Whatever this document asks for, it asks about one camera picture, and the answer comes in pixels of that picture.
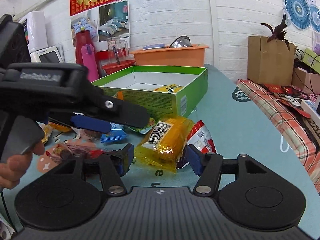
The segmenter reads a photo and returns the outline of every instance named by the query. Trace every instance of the orange tub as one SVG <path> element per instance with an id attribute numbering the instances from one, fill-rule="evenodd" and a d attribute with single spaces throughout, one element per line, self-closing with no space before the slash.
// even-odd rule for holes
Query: orange tub
<path id="1" fill-rule="evenodd" d="M 136 64 L 139 66 L 191 66 L 203 67 L 204 50 L 209 46 L 197 46 L 187 48 L 166 48 L 166 49 L 147 49 L 136 50 L 130 53 L 134 55 Z"/>

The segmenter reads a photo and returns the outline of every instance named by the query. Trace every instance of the red plaid fabric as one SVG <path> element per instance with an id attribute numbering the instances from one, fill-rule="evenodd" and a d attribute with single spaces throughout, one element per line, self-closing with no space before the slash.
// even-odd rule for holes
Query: red plaid fabric
<path id="1" fill-rule="evenodd" d="M 320 192 L 320 154 L 293 114 L 275 97 L 250 80 L 238 80 L 237 86 L 262 110 L 294 150 Z"/>

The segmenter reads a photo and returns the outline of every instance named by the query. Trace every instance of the pink thermos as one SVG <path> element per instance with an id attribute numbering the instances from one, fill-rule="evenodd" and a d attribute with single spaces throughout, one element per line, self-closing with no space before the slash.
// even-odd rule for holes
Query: pink thermos
<path id="1" fill-rule="evenodd" d="M 91 44 L 86 44 L 81 48 L 83 65 L 89 69 L 88 80 L 93 82 L 99 79 L 97 63 L 94 55 L 94 48 Z"/>

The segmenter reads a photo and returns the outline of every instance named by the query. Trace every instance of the gray ribbed panel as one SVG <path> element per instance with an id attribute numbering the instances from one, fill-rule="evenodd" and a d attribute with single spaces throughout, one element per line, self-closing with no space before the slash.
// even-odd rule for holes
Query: gray ribbed panel
<path id="1" fill-rule="evenodd" d="M 60 232 L 30 228 L 15 240 L 304 240 L 298 228 L 255 232 L 230 222 L 214 201 L 192 195 L 187 187 L 135 187 L 110 199 L 86 224 Z"/>

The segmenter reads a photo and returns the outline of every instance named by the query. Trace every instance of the stainless steel bowl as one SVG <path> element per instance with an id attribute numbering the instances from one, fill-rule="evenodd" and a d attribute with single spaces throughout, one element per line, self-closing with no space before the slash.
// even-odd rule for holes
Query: stainless steel bowl
<path id="1" fill-rule="evenodd" d="M 180 36 L 179 38 L 175 39 L 173 43 L 171 43 L 169 48 L 186 48 L 186 47 L 192 47 L 189 37 Z"/>

